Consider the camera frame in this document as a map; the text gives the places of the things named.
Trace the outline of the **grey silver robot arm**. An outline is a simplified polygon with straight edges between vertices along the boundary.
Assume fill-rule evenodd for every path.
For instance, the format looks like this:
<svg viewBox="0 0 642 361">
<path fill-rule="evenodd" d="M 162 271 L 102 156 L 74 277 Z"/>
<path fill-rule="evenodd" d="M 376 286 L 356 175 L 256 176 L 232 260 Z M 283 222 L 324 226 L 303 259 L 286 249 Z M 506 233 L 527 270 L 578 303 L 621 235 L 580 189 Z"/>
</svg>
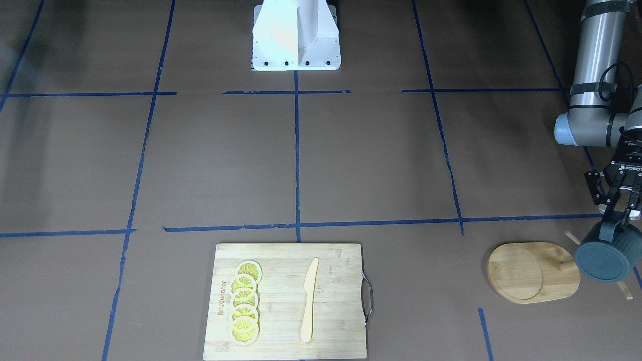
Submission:
<svg viewBox="0 0 642 361">
<path fill-rule="evenodd" d="M 624 23 L 631 1 L 587 1 L 582 12 L 575 78 L 568 112 L 557 117 L 556 142 L 614 148 L 603 171 L 585 175 L 592 201 L 601 208 L 603 231 L 623 231 L 640 219 L 640 97 L 629 112 L 614 113 Z"/>
</svg>

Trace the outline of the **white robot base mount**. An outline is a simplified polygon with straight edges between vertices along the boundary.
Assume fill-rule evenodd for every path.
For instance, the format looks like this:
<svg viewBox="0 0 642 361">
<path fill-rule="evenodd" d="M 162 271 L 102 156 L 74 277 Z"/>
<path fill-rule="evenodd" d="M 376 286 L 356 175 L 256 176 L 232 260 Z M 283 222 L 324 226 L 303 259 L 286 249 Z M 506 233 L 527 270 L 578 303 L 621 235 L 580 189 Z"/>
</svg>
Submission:
<svg viewBox="0 0 642 361">
<path fill-rule="evenodd" d="M 335 1 L 264 1 L 254 7 L 251 66 L 255 71 L 340 68 Z"/>
</svg>

